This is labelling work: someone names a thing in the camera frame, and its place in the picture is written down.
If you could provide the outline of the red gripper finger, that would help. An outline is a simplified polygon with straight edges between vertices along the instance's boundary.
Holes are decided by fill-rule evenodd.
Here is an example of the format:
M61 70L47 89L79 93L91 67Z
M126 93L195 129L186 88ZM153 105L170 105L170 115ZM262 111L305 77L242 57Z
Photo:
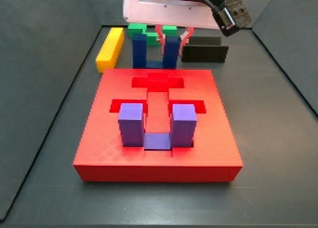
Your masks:
M163 25L157 24L155 25L155 32L158 33L158 39L157 41L161 44L162 47L162 55L165 56L165 52L166 52L166 35L163 33Z
M189 43L189 38L194 34L195 29L193 27L186 27L186 31L181 35L181 46L179 46L179 55L183 55L183 47Z

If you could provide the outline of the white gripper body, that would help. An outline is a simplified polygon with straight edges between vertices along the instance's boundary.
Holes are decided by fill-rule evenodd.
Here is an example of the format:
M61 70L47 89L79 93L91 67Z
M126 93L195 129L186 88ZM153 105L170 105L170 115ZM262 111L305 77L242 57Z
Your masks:
M220 29L214 13L225 0L123 0L129 23Z

